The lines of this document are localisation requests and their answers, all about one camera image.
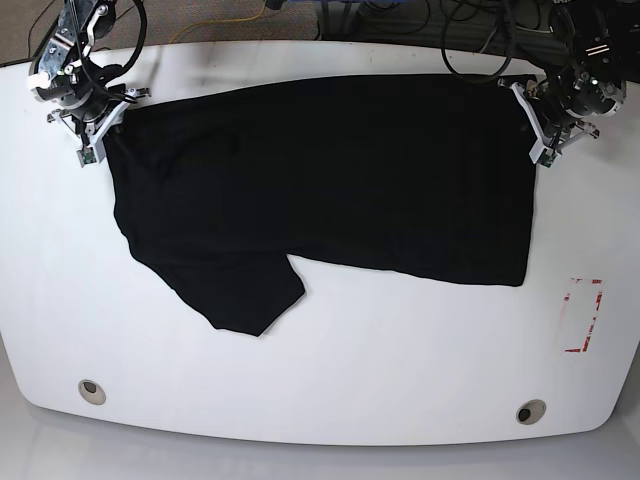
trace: white table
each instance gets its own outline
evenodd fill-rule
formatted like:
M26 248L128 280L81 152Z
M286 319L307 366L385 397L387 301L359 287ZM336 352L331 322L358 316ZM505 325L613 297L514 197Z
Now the white table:
M175 45L146 48L124 80L150 87L151 104L309 77L443 73L439 55L330 42ZM475 72L501 62L451 55ZM532 72L518 61L509 70ZM26 65L0 70L10 92L0 131L0 332L31 403L161 430L344 445L540 437L609 418L640 339L635 85L618 115L598 120L599 140L538 170L523 287L292 258L308 293L256 339L215 331L130 257L108 165L80 169L72 139L45 122L52 105L31 97L26 75ZM565 352L582 347L600 288L588 351ZM81 398L83 379L105 389L104 405ZM547 413L520 425L516 411L531 399Z

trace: gray floor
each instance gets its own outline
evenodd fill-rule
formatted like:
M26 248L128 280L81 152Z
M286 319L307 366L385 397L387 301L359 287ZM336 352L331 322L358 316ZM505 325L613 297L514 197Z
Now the gray floor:
M0 63L26 58L27 34L33 21L49 0L0 1ZM60 13L63 0L55 4L38 22L32 34L33 48ZM145 0L149 17L147 45L168 43L181 28L207 19L244 18L258 13L262 0ZM118 14L132 5L119 0ZM98 48L132 47L138 35L138 16L134 10L115 25ZM266 10L262 18L246 23L211 25L183 37L185 42L217 40L311 40L317 25L310 1L287 2L282 10Z
M149 17L147 45L168 43L183 27L207 19L244 18L260 11L263 0L146 0ZM27 34L33 21L49 0L3 0L0 2L0 63L27 57ZM42 38L47 27L56 18L63 0L54 5L37 23L32 34L32 45ZM118 14L132 5L131 0L119 0ZM442 5L448 12L455 6L452 0L407 0L398 8L376 12L359 5L360 15L347 35L325 37L330 40L383 42L405 45L439 47L440 33L444 23ZM533 0L518 4L516 17L522 25L546 30L546 9L536 7ZM461 10L458 17L466 17L471 10ZM419 32L405 34L428 24ZM495 17L479 12L469 21L453 22L447 35L447 46L459 50L479 51L493 30ZM113 32L98 43L97 48L124 48L135 44L138 33L137 12L131 10L120 19ZM266 10L262 18L246 22L209 25L181 37L183 42L206 42L219 40L311 40L317 34L317 17L312 0L289 0L279 11ZM517 39L521 45L537 56L558 63L564 58L562 46L548 33L519 30ZM486 53L502 55L504 39L495 35Z

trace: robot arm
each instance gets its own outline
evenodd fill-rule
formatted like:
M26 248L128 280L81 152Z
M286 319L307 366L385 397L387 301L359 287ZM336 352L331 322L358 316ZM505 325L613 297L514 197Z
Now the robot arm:
M147 16L141 0L134 0L140 14L140 33L129 61L104 67L91 61L96 40L113 28L116 3L117 0L65 0L57 26L31 65L28 78L28 86L38 100L60 105L48 121L61 123L79 140L82 166L105 158L102 138L106 132L122 121L124 111L137 98L148 95L146 89L126 90L123 84L107 87L133 67L144 46Z
M615 114L626 79L637 79L640 11L615 0L553 0L549 25L568 51L566 64L529 85L509 86L526 111L537 141L534 163L551 166L577 140L600 132L585 119ZM620 14L627 16L620 22Z
M104 134L122 121L136 98L148 95L147 89L107 87L133 66L144 45L146 12L142 0L133 1L140 15L140 33L125 65L99 67L90 59L96 39L113 28L117 0L65 0L53 34L31 67L29 88L37 99L62 107L49 115L49 121L62 123L79 139L82 166L105 158ZM550 166L577 140L597 138L599 131L585 118L616 113L625 100L626 79L640 78L636 1L553 0L549 24L567 48L566 64L547 71L541 82L507 85L501 81L516 95L535 131L537 141L530 152L534 163Z

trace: black t-shirt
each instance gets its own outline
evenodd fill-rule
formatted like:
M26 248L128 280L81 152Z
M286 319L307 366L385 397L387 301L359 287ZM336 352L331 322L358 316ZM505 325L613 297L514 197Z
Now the black t-shirt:
M496 85L354 76L132 110L105 144L133 257L215 328L257 336L304 294L287 254L521 285L527 125Z

